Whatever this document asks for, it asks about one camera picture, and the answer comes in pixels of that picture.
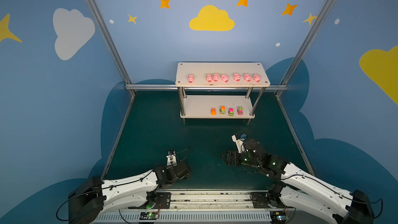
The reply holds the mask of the controller board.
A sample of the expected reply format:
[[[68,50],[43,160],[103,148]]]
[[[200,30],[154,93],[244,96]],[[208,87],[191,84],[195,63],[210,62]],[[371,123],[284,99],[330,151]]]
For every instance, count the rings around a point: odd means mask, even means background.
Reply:
[[[271,224],[285,224],[288,220],[284,212],[270,212]]]
[[[157,212],[141,212],[139,220],[156,221],[159,218]]]

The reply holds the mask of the aluminium frame post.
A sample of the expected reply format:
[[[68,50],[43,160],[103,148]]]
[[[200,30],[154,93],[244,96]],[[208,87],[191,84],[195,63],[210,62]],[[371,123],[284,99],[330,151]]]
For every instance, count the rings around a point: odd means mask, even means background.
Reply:
[[[95,22],[100,30],[100,33],[107,45],[107,48],[110,51],[110,54],[112,55],[114,62],[119,70],[119,73],[125,83],[125,85],[127,86],[128,84],[131,84],[131,79],[128,75],[127,69],[122,61],[122,58],[119,54],[119,51],[117,50],[117,47],[115,45],[114,40],[111,37],[110,31],[106,25],[106,22],[104,20],[104,17],[100,11],[100,8],[98,7],[98,4],[96,2],[96,0],[85,0],[94,19]]]
[[[288,83],[292,78],[294,72],[298,68],[299,64],[303,60],[305,54],[307,53],[309,47],[311,46],[312,42],[314,41],[318,31],[321,29],[322,24],[324,23],[325,19],[327,18],[329,12],[333,8],[334,4],[337,0],[324,0],[320,10],[318,11],[317,17],[311,24],[311,27],[306,34],[301,46],[299,47],[296,55],[294,56],[292,62],[290,63],[286,73],[284,74],[282,80],[280,81],[279,87],[280,89],[275,91],[275,95],[277,98],[283,93],[282,89],[287,89]]]

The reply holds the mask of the right aluminium frame post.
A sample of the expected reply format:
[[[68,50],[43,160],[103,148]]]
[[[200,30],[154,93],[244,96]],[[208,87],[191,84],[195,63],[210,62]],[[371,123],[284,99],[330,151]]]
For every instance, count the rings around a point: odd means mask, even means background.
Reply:
[[[277,98],[283,93],[282,89],[287,89],[288,83],[292,78],[294,72],[298,68],[299,64],[303,60],[305,54],[307,53],[309,47],[311,46],[312,42],[314,41],[318,31],[321,29],[322,24],[324,23],[325,19],[327,18],[329,12],[333,8],[334,4],[337,0],[324,0],[320,10],[318,11],[317,17],[311,24],[311,27],[306,34],[301,46],[299,47],[296,55],[294,56],[292,62],[290,63],[286,73],[284,74],[282,80],[280,81],[279,87],[280,89],[275,91],[275,95]]]

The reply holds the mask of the rear aluminium frame bar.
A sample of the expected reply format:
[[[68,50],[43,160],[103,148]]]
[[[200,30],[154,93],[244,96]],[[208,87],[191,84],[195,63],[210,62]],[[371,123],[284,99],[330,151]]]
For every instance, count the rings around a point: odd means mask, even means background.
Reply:
[[[233,87],[221,87],[221,86],[215,86],[215,87],[204,87],[204,86],[181,86],[182,88],[185,88],[187,90],[199,90],[199,91],[211,91],[211,90],[243,90],[243,89],[260,89],[262,88],[261,86],[243,86],[243,87],[238,87],[238,86],[233,86]],[[176,85],[166,85],[166,84],[126,84],[125,88],[127,90],[161,90],[161,91],[173,91],[177,90],[180,88],[180,86]],[[265,90],[268,91],[287,91],[288,86],[287,85],[271,85],[269,87],[265,87]]]

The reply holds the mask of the white two-tier shelf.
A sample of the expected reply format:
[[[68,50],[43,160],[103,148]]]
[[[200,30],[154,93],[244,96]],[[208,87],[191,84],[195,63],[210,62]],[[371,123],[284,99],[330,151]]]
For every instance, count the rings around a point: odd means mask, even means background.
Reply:
[[[254,119],[250,94],[271,83],[261,63],[180,62],[175,85],[182,119]]]

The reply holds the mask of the pink pig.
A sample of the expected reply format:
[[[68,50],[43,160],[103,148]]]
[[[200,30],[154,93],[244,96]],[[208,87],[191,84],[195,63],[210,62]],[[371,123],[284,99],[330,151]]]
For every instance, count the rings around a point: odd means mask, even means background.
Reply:
[[[254,74],[253,75],[253,80],[256,83],[259,83],[261,81],[261,76],[259,74]]]
[[[211,74],[207,74],[207,75],[206,75],[206,81],[207,81],[208,83],[211,83],[212,80],[213,80],[213,76],[212,76]]]
[[[235,74],[233,75],[233,78],[234,78],[234,81],[235,81],[235,82],[240,82],[240,80],[241,80],[241,76],[240,76],[240,74],[238,74],[238,73],[235,73]]]
[[[228,83],[229,82],[229,76],[226,74],[222,74],[221,79],[224,83]]]
[[[195,77],[194,77],[193,74],[190,74],[190,75],[187,77],[187,79],[188,79],[188,83],[192,84],[192,83],[194,83]]]
[[[250,74],[245,74],[244,79],[246,82],[251,82],[252,81],[252,76]]]
[[[219,74],[214,74],[214,75],[213,75],[213,81],[214,81],[214,82],[218,82],[219,79],[220,79],[220,75],[219,75]]]

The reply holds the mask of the orange green toy truck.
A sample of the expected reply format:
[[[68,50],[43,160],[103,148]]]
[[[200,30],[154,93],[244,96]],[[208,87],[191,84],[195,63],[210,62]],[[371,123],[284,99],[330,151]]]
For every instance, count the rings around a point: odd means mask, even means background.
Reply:
[[[225,114],[226,113],[226,108],[225,106],[220,107],[220,114]]]

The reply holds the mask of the left aluminium frame post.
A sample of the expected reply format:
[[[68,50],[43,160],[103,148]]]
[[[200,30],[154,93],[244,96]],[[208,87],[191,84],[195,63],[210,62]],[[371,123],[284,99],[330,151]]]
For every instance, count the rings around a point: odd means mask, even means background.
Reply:
[[[100,30],[100,33],[107,45],[107,48],[110,51],[110,54],[112,55],[114,62],[119,70],[119,73],[125,83],[125,85],[127,86],[128,84],[131,84],[131,79],[128,75],[127,69],[122,61],[122,58],[119,54],[119,51],[117,50],[117,47],[115,45],[114,40],[111,37],[110,31],[106,25],[106,22],[104,20],[104,17],[100,11],[100,8],[98,7],[98,4],[96,2],[96,0],[85,0],[94,19],[95,22]]]

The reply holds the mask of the right controller board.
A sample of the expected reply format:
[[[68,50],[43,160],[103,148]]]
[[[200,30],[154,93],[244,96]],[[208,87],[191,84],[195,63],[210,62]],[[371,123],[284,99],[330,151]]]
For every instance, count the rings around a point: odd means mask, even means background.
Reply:
[[[284,212],[270,212],[271,224],[285,224],[288,220]]]

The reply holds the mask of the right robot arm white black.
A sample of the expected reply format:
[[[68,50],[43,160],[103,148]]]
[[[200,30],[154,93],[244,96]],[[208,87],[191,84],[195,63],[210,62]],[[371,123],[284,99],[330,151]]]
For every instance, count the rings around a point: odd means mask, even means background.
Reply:
[[[256,140],[247,140],[242,135],[232,138],[237,149],[221,155],[227,165],[252,167],[275,180],[266,193],[251,193],[254,207],[291,207],[330,224],[372,224],[379,217],[364,192],[350,192],[329,184],[294,163],[266,152]]]

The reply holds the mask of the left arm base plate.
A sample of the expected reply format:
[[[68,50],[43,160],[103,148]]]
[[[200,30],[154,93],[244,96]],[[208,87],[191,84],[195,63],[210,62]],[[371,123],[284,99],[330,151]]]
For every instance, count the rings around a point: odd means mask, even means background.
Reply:
[[[170,192],[147,192],[146,201],[141,206],[129,206],[128,209],[169,209],[171,203],[171,193]]]

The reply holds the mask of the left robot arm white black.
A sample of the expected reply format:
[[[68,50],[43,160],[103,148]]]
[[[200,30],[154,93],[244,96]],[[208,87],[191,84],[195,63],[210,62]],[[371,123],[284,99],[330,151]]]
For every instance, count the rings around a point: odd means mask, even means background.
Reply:
[[[89,224],[99,215],[128,207],[142,207],[154,202],[156,191],[171,188],[188,177],[186,161],[157,166],[139,175],[102,180],[93,176],[68,195],[68,223]]]

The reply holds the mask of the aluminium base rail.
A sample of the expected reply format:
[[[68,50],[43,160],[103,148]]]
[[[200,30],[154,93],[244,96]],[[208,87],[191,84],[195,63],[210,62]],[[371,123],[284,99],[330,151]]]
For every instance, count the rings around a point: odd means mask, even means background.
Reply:
[[[294,208],[254,208],[250,199],[252,191],[244,190],[160,190],[170,192],[169,209],[128,209],[110,211],[99,215],[93,222],[120,222],[122,224],[161,224],[172,222],[216,223],[253,222],[270,223],[270,212],[284,212],[286,224],[292,223],[296,213]],[[141,212],[157,212],[156,221],[139,220]]]

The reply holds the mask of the pink green toy truck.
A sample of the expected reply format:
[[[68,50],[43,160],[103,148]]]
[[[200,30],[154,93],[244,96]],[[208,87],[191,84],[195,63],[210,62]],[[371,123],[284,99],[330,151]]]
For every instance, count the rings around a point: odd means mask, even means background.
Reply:
[[[243,108],[241,106],[237,107],[237,113],[238,115],[243,115]]]

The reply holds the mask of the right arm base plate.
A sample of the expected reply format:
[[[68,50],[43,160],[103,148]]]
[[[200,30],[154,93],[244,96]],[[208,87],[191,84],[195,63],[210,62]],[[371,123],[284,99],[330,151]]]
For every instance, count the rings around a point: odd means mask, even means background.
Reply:
[[[291,208],[281,201],[282,194],[270,191],[270,192],[251,192],[250,199],[253,203],[254,208]]]

